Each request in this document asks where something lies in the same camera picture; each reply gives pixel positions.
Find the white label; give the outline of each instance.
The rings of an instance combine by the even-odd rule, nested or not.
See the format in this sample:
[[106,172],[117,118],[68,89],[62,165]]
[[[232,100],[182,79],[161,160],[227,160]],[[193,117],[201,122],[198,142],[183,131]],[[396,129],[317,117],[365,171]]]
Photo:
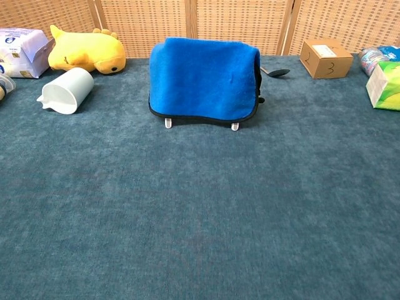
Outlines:
[[327,45],[312,45],[322,58],[335,58],[336,54]]

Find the green tissue box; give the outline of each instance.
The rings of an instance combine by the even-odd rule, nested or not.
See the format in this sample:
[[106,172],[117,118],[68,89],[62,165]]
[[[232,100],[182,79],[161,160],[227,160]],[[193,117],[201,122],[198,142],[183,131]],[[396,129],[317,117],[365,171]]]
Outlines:
[[400,111],[400,62],[380,61],[366,87],[373,108]]

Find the white plastic leg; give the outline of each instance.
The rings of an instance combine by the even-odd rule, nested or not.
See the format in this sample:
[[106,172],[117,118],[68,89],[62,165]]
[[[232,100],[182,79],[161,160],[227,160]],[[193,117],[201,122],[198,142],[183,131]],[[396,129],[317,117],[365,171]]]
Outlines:
[[172,126],[173,126],[173,120],[170,119],[170,118],[168,118],[168,117],[166,117],[166,118],[165,118],[165,128],[169,129],[169,128],[171,128]]
[[232,129],[233,131],[238,131],[238,129],[239,129],[239,123],[232,123],[232,124],[231,124],[231,129]]

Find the black fabric trim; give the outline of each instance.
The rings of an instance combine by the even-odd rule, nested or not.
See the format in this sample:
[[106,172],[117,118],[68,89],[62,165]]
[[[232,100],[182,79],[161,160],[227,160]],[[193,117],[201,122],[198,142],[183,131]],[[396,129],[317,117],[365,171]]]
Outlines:
[[260,88],[261,88],[261,82],[263,80],[263,77],[261,76],[260,67],[256,64],[256,62],[254,62],[254,77],[256,80],[256,99],[255,99],[254,108],[252,109],[251,113],[248,116],[243,117],[241,119],[222,120],[222,119],[214,119],[213,117],[204,117],[204,116],[178,116],[178,115],[173,115],[173,114],[160,114],[159,112],[156,112],[153,108],[151,108],[150,95],[149,95],[149,109],[155,116],[161,117],[161,118],[196,119],[196,120],[212,121],[212,122],[223,123],[223,124],[241,123],[241,122],[247,121],[248,119],[252,118],[257,112],[258,104],[264,102],[264,99],[260,97],[260,94],[261,94]]
[[6,87],[0,83],[0,88],[2,88],[2,90],[4,91],[4,97],[6,97],[6,94],[7,94]]

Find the black spoon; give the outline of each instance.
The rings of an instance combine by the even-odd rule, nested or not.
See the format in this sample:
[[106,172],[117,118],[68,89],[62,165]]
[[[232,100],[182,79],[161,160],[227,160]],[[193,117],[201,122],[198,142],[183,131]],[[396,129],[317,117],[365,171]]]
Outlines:
[[263,67],[260,67],[260,70],[262,72],[264,72],[265,74],[267,74],[269,77],[273,77],[273,78],[277,78],[277,77],[281,77],[286,75],[288,72],[290,72],[290,70],[288,69],[279,69],[279,70],[275,70],[275,71],[271,71],[268,72],[267,70],[265,70]]

